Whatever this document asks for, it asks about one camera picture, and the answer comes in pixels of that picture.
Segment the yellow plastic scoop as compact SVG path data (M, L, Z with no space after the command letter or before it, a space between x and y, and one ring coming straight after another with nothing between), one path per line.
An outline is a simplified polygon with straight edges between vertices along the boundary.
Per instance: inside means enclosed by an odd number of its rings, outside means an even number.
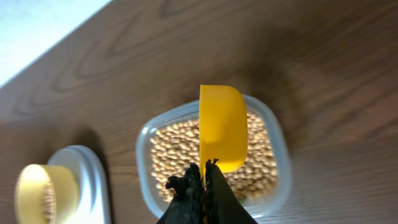
M200 173L216 159L224 173L245 163L248 153L248 122L243 95L226 85L201 85L199 100Z

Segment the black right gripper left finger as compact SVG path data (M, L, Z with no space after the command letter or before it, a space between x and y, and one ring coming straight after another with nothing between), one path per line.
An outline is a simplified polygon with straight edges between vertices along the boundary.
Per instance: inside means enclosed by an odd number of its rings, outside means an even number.
M200 168L191 163L183 177L171 175L166 189L174 189L171 203L157 224L202 224L205 216L203 210L203 185Z

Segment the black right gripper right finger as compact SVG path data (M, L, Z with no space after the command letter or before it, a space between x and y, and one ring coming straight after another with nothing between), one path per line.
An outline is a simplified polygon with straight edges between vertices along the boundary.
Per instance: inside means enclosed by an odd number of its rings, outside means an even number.
M217 161L208 159L205 164L207 223L257 224L236 198Z

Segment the yellow plastic bowl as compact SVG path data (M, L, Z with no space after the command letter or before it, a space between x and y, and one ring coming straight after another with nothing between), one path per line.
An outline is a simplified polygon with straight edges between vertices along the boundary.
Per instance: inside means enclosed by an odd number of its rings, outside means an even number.
M80 187L64 166L31 164L19 174L15 209L20 224L64 224L75 216Z

